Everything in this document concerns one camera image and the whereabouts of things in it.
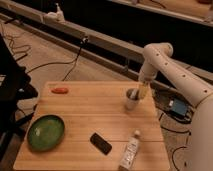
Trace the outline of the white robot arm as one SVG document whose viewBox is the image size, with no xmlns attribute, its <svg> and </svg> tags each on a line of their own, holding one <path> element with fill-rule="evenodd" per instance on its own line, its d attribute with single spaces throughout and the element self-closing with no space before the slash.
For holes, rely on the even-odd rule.
<svg viewBox="0 0 213 171">
<path fill-rule="evenodd" d="M 152 82 L 160 71 L 196 108 L 187 147 L 186 171 L 213 171 L 213 85 L 175 63 L 170 43 L 152 43 L 142 49 L 139 80 Z"/>
</svg>

